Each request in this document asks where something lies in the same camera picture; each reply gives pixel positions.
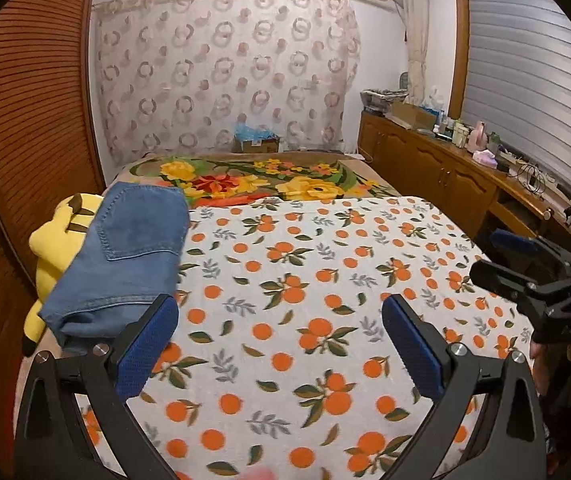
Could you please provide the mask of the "cardboard box with blue cloth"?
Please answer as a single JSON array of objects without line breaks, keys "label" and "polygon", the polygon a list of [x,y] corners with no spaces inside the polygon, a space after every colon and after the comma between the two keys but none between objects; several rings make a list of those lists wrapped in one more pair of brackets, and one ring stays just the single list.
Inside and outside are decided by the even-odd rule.
[{"label": "cardboard box with blue cloth", "polygon": [[246,124],[238,124],[234,136],[234,151],[244,154],[278,153],[279,136],[264,126],[252,128]]}]

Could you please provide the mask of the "cardboard box on sideboard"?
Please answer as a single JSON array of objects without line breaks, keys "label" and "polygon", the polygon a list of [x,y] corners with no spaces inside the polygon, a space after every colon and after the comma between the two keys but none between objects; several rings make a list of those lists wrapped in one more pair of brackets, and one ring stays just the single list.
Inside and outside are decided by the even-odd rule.
[{"label": "cardboard box on sideboard", "polygon": [[393,102],[386,113],[386,117],[395,124],[412,130],[432,130],[436,122],[434,114],[405,102]]}]

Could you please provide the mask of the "floral brown blanket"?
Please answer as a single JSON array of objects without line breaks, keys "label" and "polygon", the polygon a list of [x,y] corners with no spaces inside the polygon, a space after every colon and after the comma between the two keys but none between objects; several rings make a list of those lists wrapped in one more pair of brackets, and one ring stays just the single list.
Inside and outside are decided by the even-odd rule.
[{"label": "floral brown blanket", "polygon": [[114,180],[180,188],[192,208],[232,207],[266,198],[328,202],[398,195],[363,160],[326,152],[149,155],[124,167]]}]

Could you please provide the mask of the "grey window roller blind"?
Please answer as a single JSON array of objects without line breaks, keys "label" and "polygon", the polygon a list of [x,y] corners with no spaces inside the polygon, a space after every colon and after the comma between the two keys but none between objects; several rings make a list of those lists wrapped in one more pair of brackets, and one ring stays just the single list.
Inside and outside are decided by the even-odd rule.
[{"label": "grey window roller blind", "polygon": [[553,0],[468,0],[461,116],[571,186],[571,21]]}]

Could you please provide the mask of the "orange-print white blanket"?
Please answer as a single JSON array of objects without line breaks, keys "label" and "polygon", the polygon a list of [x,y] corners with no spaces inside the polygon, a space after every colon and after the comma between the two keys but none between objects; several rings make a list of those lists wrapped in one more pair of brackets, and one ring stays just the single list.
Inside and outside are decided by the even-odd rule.
[{"label": "orange-print white blanket", "polygon": [[382,324],[399,295],[447,342],[525,350],[526,318],[475,287],[472,240],[418,197],[194,209],[179,325],[130,411],[177,477],[374,479],[427,415]]}]

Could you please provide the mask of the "pink jug on sideboard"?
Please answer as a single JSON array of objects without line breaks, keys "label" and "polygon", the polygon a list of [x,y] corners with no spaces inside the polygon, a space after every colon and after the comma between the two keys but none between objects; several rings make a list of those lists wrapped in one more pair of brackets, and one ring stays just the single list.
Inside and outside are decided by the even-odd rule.
[{"label": "pink jug on sideboard", "polygon": [[487,149],[488,136],[486,133],[485,122],[479,120],[475,127],[468,135],[468,141],[465,148],[471,154],[485,151]]}]

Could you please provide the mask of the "yellow Pikachu plush toy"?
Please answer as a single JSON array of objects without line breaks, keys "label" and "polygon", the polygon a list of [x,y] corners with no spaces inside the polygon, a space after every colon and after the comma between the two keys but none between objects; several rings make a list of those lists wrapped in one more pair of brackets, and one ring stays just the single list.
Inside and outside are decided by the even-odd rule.
[{"label": "yellow Pikachu plush toy", "polygon": [[49,294],[82,248],[86,233],[103,200],[101,195],[77,193],[54,208],[52,218],[34,231],[28,247],[37,258],[35,285],[37,299],[23,325],[22,351],[31,356],[46,330],[40,318]]}]

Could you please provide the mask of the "blue denim pants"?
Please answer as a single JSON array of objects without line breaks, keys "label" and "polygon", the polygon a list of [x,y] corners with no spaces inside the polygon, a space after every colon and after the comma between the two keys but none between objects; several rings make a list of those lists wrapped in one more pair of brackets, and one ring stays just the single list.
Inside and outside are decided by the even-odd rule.
[{"label": "blue denim pants", "polygon": [[175,293],[189,206],[179,188],[118,182],[39,312],[61,349],[84,354]]}]

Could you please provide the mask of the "wooden sideboard cabinet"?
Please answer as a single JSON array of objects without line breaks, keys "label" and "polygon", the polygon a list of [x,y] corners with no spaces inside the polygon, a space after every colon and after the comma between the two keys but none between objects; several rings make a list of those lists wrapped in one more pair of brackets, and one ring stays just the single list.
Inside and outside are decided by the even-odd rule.
[{"label": "wooden sideboard cabinet", "polygon": [[562,214],[517,178],[477,164],[463,148],[364,110],[358,149],[396,191],[428,200],[486,255],[495,252],[489,238],[497,230],[540,235],[571,252]]}]

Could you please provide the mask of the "circle-pattern pink curtain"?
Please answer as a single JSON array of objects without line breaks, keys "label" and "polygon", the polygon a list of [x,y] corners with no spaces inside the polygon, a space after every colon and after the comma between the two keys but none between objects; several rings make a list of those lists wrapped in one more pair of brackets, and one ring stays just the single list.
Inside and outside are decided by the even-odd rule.
[{"label": "circle-pattern pink curtain", "polygon": [[244,130],[283,150],[343,148],[361,47],[351,1],[110,0],[94,22],[115,165],[228,152]]}]

